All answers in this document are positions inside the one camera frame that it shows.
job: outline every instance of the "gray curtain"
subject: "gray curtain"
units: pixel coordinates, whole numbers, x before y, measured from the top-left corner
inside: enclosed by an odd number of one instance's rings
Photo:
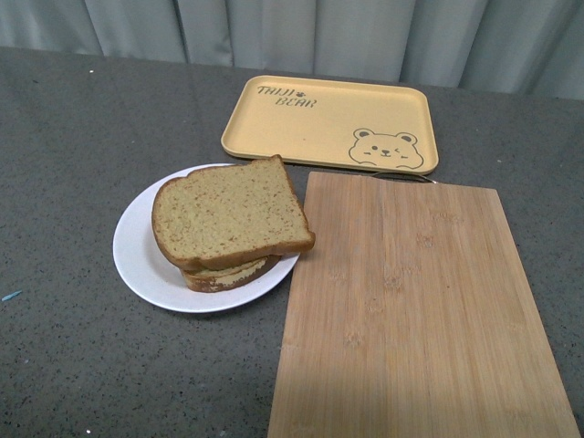
[[[582,0],[0,0],[0,46],[584,99]]]

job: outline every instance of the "wood grain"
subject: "wood grain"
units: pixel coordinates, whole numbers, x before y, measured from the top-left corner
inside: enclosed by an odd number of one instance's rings
[[[496,191],[312,172],[268,436],[579,437]]]

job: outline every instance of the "wooden cutting board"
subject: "wooden cutting board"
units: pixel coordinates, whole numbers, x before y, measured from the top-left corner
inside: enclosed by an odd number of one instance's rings
[[[579,437],[496,191],[313,172],[268,436]]]

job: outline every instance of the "stack of bread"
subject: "stack of bread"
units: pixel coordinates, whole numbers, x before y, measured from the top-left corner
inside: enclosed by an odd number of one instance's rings
[[[279,155],[169,180],[151,222],[162,254],[198,292],[243,286],[315,243]]]

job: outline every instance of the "plate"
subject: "plate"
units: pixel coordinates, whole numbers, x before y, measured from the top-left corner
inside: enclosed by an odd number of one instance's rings
[[[192,171],[229,164],[205,164],[173,173],[144,190],[121,216],[113,236],[113,259],[126,285],[155,306],[187,313],[227,310],[248,303],[275,287],[292,270],[299,254],[286,255],[268,272],[247,285],[223,292],[189,289],[179,269],[160,252],[151,229],[154,197],[171,178]]]

